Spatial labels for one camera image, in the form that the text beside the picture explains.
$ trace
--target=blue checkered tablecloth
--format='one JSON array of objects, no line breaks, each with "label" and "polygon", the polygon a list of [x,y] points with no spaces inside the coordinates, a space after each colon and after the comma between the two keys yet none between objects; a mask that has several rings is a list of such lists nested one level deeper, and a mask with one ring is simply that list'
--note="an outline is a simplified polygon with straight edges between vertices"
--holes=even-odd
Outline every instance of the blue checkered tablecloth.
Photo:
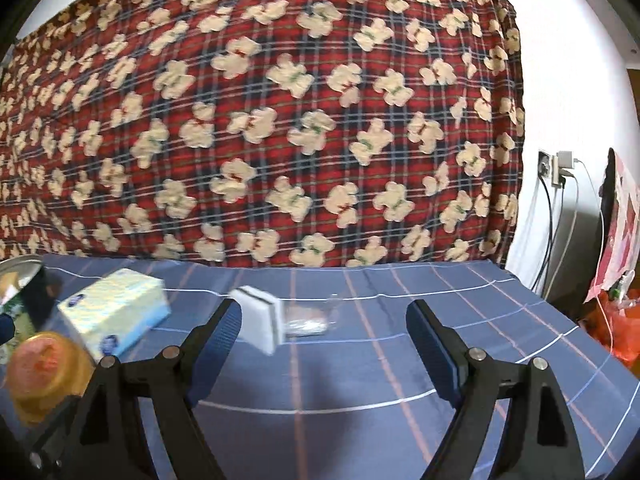
[{"label": "blue checkered tablecloth", "polygon": [[[425,299],[469,346],[500,360],[546,358],[574,419],[588,478],[611,471],[640,427],[638,381],[583,330],[490,262],[391,264],[365,268],[231,269],[169,260],[45,257],[62,297],[116,269],[161,278],[171,316],[124,360],[179,345],[221,297],[253,285],[286,300],[345,298],[325,336],[287,341],[272,357],[238,341],[210,396],[194,413],[228,480],[417,479],[454,415],[406,333],[412,298]],[[53,316],[49,327],[64,332]],[[496,404],[474,480],[487,478],[508,404]],[[175,478],[153,409],[142,402],[161,479]],[[0,412],[16,431],[3,390]]]}]

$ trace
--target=power outlet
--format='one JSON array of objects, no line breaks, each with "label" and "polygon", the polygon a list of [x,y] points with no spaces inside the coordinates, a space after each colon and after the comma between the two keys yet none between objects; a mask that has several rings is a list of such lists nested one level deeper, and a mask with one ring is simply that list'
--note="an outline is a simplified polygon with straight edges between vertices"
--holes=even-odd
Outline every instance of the power outlet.
[{"label": "power outlet", "polygon": [[551,177],[551,156],[542,150],[538,152],[538,174],[542,178]]}]

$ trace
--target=metal screw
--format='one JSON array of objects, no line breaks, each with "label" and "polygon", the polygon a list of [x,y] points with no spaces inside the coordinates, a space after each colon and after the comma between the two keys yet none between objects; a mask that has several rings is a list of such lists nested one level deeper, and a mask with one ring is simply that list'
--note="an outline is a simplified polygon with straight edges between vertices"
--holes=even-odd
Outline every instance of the metal screw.
[{"label": "metal screw", "polygon": [[168,346],[162,350],[162,357],[165,359],[175,359],[180,355],[180,348],[177,346]]},{"label": "metal screw", "polygon": [[469,357],[474,361],[484,361],[486,359],[486,352],[481,348],[472,348],[469,350]]},{"label": "metal screw", "polygon": [[107,355],[100,360],[102,368],[111,368],[114,364],[116,364],[116,358],[112,355]]},{"label": "metal screw", "polygon": [[549,363],[547,363],[546,360],[543,359],[542,357],[534,357],[533,358],[533,365],[538,370],[546,370],[546,367],[549,366]]},{"label": "metal screw", "polygon": [[34,468],[42,469],[42,459],[40,455],[37,454],[35,451],[31,452],[31,454],[29,455],[29,460],[31,464],[34,466]]}]

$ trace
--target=black cable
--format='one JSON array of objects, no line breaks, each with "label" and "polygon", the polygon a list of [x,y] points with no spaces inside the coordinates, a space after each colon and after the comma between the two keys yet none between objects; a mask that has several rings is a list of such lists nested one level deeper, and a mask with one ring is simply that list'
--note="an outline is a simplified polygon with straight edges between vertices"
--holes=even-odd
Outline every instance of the black cable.
[{"label": "black cable", "polygon": [[562,210],[564,209],[564,183],[566,182],[564,180],[563,177],[561,177],[561,184],[562,184],[562,193],[560,195],[560,216],[558,217],[558,225],[556,226],[556,232],[554,233],[554,237],[551,240],[551,250],[549,251],[549,261],[546,264],[546,271],[545,271],[545,279],[542,280],[542,293],[544,294],[545,289],[546,289],[546,280],[548,280],[549,278],[549,269],[551,268],[551,256],[553,253],[553,249],[556,246],[556,237],[558,236],[558,230],[560,227],[560,219],[562,218]]},{"label": "black cable", "polygon": [[540,174],[538,175],[538,179],[542,183],[542,186],[545,188],[546,202],[549,206],[549,237],[546,242],[545,257],[542,260],[542,266],[540,267],[540,272],[536,276],[536,281],[533,282],[533,285],[531,287],[531,290],[533,291],[536,290],[536,287],[538,286],[538,282],[540,281],[540,278],[542,278],[542,274],[545,272],[547,259],[551,257],[551,245],[553,244],[552,236],[553,236],[553,230],[554,230],[554,215],[553,215],[553,210],[551,209],[551,196],[549,195],[549,190],[546,187],[545,180],[542,178]]}]

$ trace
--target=tissue box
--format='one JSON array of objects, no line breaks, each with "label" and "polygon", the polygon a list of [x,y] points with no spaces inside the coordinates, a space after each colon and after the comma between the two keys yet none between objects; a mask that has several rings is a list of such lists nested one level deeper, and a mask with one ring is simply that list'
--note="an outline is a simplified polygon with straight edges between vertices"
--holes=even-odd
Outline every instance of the tissue box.
[{"label": "tissue box", "polygon": [[171,310],[164,282],[129,269],[89,285],[58,306],[89,354],[121,355]]}]

